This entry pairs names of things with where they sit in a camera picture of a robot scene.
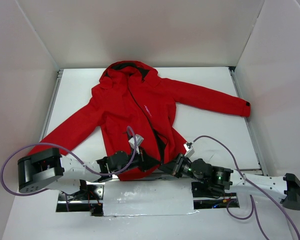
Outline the red hooded jacket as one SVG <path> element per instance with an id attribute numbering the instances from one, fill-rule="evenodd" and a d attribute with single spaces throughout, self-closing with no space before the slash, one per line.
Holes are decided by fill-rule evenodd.
<path id="1" fill-rule="evenodd" d="M 203 86 L 160 77 L 139 61 L 110 65 L 91 90 L 88 104 L 62 122 L 31 153 L 62 146 L 61 154 L 75 149 L 100 128 L 108 155 L 128 152 L 127 127 L 143 137 L 141 147 L 159 164 L 184 153 L 185 139 L 174 129 L 177 104 L 221 114 L 248 117 L 248 101 Z"/>

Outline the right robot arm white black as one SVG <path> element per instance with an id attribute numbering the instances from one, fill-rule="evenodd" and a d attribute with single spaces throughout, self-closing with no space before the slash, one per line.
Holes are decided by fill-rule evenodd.
<path id="1" fill-rule="evenodd" d="M 183 154 L 163 164 L 159 170 L 175 178 L 192 179 L 195 197 L 223 197 L 227 194 L 271 196 L 284 208 L 300 211 L 300 180 L 292 173 L 262 176 L 236 169 L 213 166 L 203 159 L 191 161 Z"/>

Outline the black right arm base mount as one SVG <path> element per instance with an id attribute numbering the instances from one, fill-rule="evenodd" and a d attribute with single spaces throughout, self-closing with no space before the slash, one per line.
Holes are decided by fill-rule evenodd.
<path id="1" fill-rule="evenodd" d="M 237 195 L 235 193 L 220 193 L 207 189 L 202 183 L 191 182 L 191 191 L 193 196 L 193 208 L 195 210 L 203 209 L 225 209 L 239 208 Z"/>

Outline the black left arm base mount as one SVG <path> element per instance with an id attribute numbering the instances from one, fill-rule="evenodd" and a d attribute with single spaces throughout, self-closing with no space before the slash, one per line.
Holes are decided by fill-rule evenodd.
<path id="1" fill-rule="evenodd" d="M 62 191 L 58 194 L 56 212 L 86 212 L 94 217 L 104 215 L 104 190 L 102 183 L 91 183 L 80 180 L 79 191 L 65 195 Z"/>

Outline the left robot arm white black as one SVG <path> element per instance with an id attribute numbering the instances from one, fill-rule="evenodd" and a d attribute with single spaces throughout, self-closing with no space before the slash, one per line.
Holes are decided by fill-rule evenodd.
<path id="1" fill-rule="evenodd" d="M 60 154 L 58 148 L 49 148 L 18 160 L 19 192 L 32 194 L 43 189 L 59 190 L 81 200 L 88 194 L 88 186 L 81 180 L 90 183 L 109 181 L 112 179 L 109 173 L 116 175 L 131 159 L 133 161 L 126 171 L 137 169 L 146 172 L 160 164 L 141 148 L 135 154 L 118 151 L 84 164 Z"/>

